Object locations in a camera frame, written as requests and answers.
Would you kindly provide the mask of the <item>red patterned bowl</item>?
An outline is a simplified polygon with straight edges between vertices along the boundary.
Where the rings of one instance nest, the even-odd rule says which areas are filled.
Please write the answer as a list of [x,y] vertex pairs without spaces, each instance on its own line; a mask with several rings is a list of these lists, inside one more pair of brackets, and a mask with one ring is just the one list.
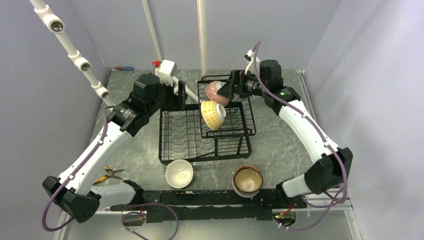
[[205,93],[210,101],[214,101],[226,107],[229,104],[230,100],[227,97],[218,94],[218,90],[220,90],[224,84],[224,82],[218,80],[210,82],[205,87]]

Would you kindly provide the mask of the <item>blue yellow patterned bowl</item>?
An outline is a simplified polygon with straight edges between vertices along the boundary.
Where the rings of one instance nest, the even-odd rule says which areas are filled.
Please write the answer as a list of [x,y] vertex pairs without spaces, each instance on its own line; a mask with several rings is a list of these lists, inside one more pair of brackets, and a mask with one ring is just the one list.
[[227,116],[224,106],[210,100],[201,102],[200,111],[206,125],[213,131],[218,130],[222,126]]

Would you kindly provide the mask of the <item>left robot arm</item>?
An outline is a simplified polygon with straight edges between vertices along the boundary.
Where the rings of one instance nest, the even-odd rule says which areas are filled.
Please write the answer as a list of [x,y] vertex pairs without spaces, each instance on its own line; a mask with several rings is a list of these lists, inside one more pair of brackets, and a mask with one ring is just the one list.
[[131,210],[144,203],[144,190],[132,180],[109,186],[94,186],[109,158],[131,140],[158,110],[180,110],[187,99],[183,81],[145,73],[138,77],[127,99],[106,114],[100,133],[69,168],[42,183],[55,203],[71,219],[84,223],[98,209],[126,205]]

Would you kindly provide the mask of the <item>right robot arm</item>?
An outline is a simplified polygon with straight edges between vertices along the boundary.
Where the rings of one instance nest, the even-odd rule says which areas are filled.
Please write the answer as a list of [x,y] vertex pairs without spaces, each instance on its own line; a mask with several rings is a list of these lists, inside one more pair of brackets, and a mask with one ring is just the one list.
[[308,112],[300,95],[284,85],[277,60],[250,61],[245,70],[232,70],[228,80],[217,85],[217,95],[233,99],[260,96],[273,112],[285,121],[307,150],[312,166],[302,175],[278,184],[276,203],[289,207],[295,197],[321,194],[339,184],[347,186],[353,153],[331,140]]

